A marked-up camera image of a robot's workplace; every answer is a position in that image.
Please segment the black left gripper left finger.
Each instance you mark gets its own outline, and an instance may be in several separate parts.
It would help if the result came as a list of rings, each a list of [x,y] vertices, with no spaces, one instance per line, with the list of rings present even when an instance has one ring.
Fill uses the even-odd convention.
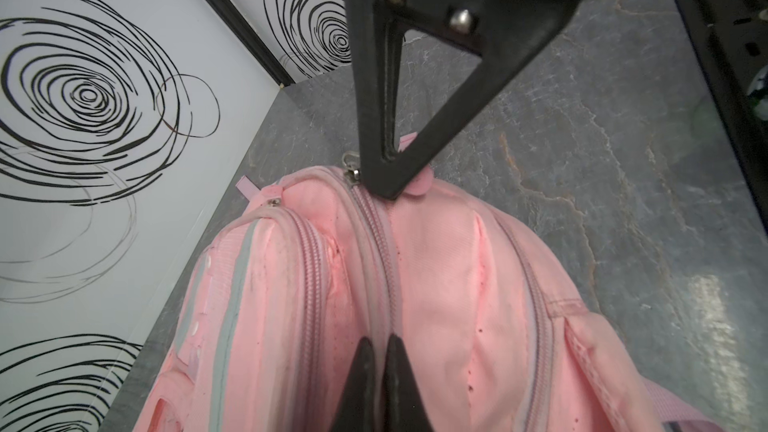
[[[330,432],[375,430],[375,353],[371,340],[358,342]]]

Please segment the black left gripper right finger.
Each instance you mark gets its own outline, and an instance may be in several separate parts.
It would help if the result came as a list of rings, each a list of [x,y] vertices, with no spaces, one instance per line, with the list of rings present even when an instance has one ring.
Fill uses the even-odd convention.
[[[384,369],[384,430],[432,432],[403,340],[389,337]]]

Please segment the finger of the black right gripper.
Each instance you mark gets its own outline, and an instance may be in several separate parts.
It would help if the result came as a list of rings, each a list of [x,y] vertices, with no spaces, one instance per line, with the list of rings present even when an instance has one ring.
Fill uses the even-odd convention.
[[[583,0],[344,0],[359,177],[393,200]]]

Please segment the pink student backpack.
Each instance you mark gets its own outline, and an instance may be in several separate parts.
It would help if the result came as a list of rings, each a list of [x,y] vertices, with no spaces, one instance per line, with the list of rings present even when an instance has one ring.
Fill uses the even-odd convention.
[[[264,188],[202,253],[139,431],[329,431],[361,338],[384,430],[389,337],[433,431],[713,431],[642,377],[544,242],[420,172],[374,197],[351,157]]]

